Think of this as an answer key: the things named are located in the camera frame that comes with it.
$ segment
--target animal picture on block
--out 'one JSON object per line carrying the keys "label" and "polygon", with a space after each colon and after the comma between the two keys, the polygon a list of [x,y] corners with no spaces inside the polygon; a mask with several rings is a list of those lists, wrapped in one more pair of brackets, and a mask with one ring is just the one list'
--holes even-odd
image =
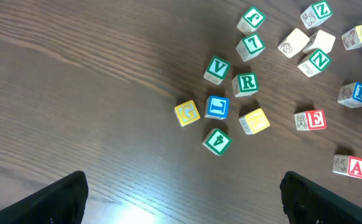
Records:
{"label": "animal picture on block", "polygon": [[362,158],[334,155],[332,171],[336,174],[362,179]]}
{"label": "animal picture on block", "polygon": [[240,117],[239,122],[246,134],[257,134],[270,126],[261,108]]}
{"label": "animal picture on block", "polygon": [[291,58],[298,54],[309,41],[310,38],[296,28],[278,45],[278,49],[286,57]]}
{"label": "animal picture on block", "polygon": [[207,135],[202,144],[217,156],[222,156],[228,149],[232,139],[220,129],[215,128]]}
{"label": "animal picture on block", "polygon": [[264,42],[257,33],[243,38],[236,46],[236,50],[244,62],[257,57],[265,48]]}
{"label": "animal picture on block", "polygon": [[323,24],[333,15],[333,11],[327,1],[320,1],[309,6],[302,14],[301,20],[305,28],[311,29]]}
{"label": "animal picture on block", "polygon": [[193,122],[200,119],[200,115],[197,107],[193,100],[185,102],[181,105],[178,105],[174,108],[175,115],[181,125],[184,127],[188,124],[192,124]]}
{"label": "animal picture on block", "polygon": [[325,112],[323,110],[305,111],[294,115],[298,131],[313,131],[326,129]]}
{"label": "animal picture on block", "polygon": [[235,97],[250,96],[259,91],[257,75],[244,73],[235,76],[232,80],[232,88]]}
{"label": "animal picture on block", "polygon": [[208,65],[204,74],[204,79],[219,85],[226,77],[231,68],[231,64],[217,56],[214,56]]}
{"label": "animal picture on block", "polygon": [[362,47],[362,25],[356,26],[341,36],[344,48],[353,50]]}
{"label": "animal picture on block", "polygon": [[219,96],[210,96],[206,101],[205,118],[225,119],[228,117],[230,100]]}
{"label": "animal picture on block", "polygon": [[349,108],[362,107],[362,83],[355,82],[343,86],[338,94],[337,102]]}
{"label": "animal picture on block", "polygon": [[307,55],[297,66],[307,77],[323,72],[332,62],[331,58],[321,49]]}
{"label": "animal picture on block", "polygon": [[266,20],[266,16],[256,7],[251,7],[239,20],[238,28],[244,35],[255,32]]}

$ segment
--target wooden table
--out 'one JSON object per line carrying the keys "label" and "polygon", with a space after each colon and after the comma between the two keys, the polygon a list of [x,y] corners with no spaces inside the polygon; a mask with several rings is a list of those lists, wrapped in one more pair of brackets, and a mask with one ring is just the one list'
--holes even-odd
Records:
{"label": "wooden table", "polygon": [[[362,1],[329,1],[319,29],[336,36],[327,70],[307,78],[276,49],[313,1],[0,0],[0,209],[75,171],[90,195],[84,223],[288,223],[279,184],[293,170],[362,207],[362,180],[332,173],[334,153],[362,157],[362,108],[336,102],[362,82],[362,49],[341,35],[362,24]],[[267,49],[243,63],[239,18],[267,16]],[[203,79],[213,55],[233,68]],[[260,91],[236,99],[231,79],[256,72]],[[174,106],[231,99],[224,121],[181,128]],[[260,105],[271,127],[245,135],[238,117]],[[296,110],[324,109],[328,128],[299,132]],[[212,128],[233,139],[222,156],[201,142]]]}

